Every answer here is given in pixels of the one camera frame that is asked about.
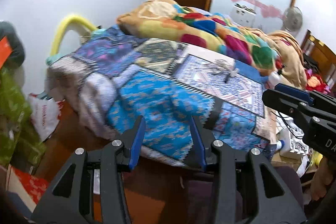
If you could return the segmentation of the black grey marker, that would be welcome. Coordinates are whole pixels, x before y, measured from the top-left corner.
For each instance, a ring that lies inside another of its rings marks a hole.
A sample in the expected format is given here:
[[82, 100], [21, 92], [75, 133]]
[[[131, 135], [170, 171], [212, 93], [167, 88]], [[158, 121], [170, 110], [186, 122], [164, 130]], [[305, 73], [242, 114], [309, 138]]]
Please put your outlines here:
[[231, 73], [232, 73], [232, 70], [229, 70], [228, 73], [227, 73], [227, 75], [226, 75], [226, 77], [225, 77], [225, 79], [224, 79], [225, 83], [228, 83], [228, 81], [229, 81], [229, 79], [231, 77]]

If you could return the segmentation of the white earphones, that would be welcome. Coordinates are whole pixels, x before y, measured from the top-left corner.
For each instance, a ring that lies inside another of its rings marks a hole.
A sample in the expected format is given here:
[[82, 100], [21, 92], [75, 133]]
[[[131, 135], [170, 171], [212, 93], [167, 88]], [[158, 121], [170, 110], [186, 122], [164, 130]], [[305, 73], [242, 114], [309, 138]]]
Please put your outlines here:
[[207, 72], [212, 75], [220, 75], [223, 73], [231, 73], [235, 70], [235, 64], [224, 59], [216, 59], [213, 63], [203, 65]]

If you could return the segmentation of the black white marker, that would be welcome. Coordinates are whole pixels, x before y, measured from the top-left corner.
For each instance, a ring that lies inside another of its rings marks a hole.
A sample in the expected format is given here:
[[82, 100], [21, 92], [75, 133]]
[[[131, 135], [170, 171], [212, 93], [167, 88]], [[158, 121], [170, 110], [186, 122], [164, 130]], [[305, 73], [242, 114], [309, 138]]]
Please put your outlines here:
[[239, 69], [236, 68], [236, 69], [234, 69], [234, 70], [232, 70], [232, 71], [230, 72], [230, 76], [231, 76], [231, 77], [235, 77], [235, 76], [238, 74], [238, 72], [239, 72]]

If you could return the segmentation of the white pump bottle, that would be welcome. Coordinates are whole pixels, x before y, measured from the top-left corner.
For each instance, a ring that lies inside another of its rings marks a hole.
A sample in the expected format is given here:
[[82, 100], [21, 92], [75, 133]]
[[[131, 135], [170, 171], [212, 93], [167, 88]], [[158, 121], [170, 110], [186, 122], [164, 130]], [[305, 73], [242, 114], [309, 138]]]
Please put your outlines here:
[[268, 86], [274, 89], [277, 84], [282, 83], [282, 69], [273, 71], [268, 77]]

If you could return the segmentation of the brown wooden headboard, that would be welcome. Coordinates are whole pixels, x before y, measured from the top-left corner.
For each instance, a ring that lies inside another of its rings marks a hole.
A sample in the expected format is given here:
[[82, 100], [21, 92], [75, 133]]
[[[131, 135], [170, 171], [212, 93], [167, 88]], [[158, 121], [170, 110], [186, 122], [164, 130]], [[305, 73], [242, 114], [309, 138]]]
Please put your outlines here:
[[309, 56], [316, 64], [323, 80], [333, 90], [335, 86], [335, 53], [322, 41], [307, 30], [302, 41], [303, 54]]

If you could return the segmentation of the colourful fleece blanket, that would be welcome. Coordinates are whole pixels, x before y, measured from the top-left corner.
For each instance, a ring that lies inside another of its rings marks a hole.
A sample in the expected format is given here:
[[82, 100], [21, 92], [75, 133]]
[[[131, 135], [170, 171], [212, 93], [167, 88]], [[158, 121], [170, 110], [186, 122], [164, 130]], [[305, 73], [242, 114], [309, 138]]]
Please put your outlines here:
[[304, 89], [303, 53], [288, 32], [269, 34], [240, 27], [220, 14], [206, 15], [173, 0], [148, 0], [117, 18], [119, 27], [138, 38], [192, 44], [224, 54], [257, 69], [262, 76], [281, 69], [283, 83]]

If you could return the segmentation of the patterned patchwork bed sheet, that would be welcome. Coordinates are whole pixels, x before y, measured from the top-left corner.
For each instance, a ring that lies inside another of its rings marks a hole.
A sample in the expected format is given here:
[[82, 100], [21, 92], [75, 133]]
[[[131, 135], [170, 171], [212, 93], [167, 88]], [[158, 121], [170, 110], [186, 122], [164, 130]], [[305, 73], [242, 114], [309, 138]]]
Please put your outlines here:
[[[212, 75], [203, 65], [224, 59], [239, 72]], [[262, 102], [265, 79], [253, 67], [186, 43], [140, 39], [118, 26], [93, 36], [49, 65], [61, 94], [96, 136], [113, 139], [142, 115], [144, 157], [172, 166], [196, 167], [189, 119], [199, 117], [234, 149], [258, 148], [267, 159], [276, 134]]]

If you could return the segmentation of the grey standing fan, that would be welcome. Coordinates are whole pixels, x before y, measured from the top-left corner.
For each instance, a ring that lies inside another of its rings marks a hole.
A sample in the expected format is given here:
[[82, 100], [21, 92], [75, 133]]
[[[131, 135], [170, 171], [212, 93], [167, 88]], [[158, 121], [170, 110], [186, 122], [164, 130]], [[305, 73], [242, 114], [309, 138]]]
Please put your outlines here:
[[290, 32], [299, 31], [302, 27], [303, 16], [301, 10], [296, 7], [288, 7], [282, 16], [283, 27]]

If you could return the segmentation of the white red plastic bag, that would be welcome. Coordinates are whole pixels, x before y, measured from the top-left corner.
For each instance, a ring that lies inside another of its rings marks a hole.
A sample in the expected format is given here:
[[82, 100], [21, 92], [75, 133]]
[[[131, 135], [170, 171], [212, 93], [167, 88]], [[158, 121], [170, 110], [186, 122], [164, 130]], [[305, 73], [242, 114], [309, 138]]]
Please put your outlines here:
[[30, 93], [27, 99], [32, 110], [33, 126], [41, 141], [45, 141], [60, 122], [64, 100], [56, 101], [45, 92], [41, 94]]

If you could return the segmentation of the green leaf storage box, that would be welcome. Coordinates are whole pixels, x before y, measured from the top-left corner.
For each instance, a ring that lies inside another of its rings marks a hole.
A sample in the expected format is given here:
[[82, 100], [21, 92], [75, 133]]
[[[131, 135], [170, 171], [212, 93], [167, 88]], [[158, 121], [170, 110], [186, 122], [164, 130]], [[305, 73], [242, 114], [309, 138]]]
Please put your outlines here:
[[1, 166], [34, 174], [46, 151], [31, 121], [32, 111], [11, 72], [1, 68]]

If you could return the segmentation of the red floral storage box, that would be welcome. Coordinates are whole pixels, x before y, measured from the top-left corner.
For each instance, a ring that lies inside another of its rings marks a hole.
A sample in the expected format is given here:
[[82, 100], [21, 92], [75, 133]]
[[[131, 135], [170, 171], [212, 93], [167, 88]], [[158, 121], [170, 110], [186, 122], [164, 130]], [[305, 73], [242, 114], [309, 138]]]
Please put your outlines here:
[[7, 169], [5, 191], [17, 196], [31, 213], [48, 186], [47, 180], [25, 173], [12, 165]]

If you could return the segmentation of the yellow curved tube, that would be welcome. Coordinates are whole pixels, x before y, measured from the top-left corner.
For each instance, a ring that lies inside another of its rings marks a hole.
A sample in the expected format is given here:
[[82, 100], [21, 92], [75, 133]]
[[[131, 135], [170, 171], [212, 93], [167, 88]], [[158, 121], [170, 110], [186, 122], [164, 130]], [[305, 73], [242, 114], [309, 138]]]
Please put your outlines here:
[[66, 15], [56, 28], [55, 36], [51, 43], [50, 56], [59, 53], [63, 38], [68, 31], [75, 31], [81, 35], [82, 33], [96, 30], [98, 30], [98, 27], [83, 16], [76, 13]]

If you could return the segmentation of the white wall box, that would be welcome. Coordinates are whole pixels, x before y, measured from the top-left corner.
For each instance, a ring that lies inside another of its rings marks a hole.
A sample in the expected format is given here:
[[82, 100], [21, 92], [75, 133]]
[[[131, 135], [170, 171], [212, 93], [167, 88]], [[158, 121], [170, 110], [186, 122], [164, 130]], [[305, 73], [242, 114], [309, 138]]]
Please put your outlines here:
[[232, 21], [243, 27], [253, 27], [255, 16], [256, 12], [253, 9], [238, 3], [235, 3], [230, 12]]

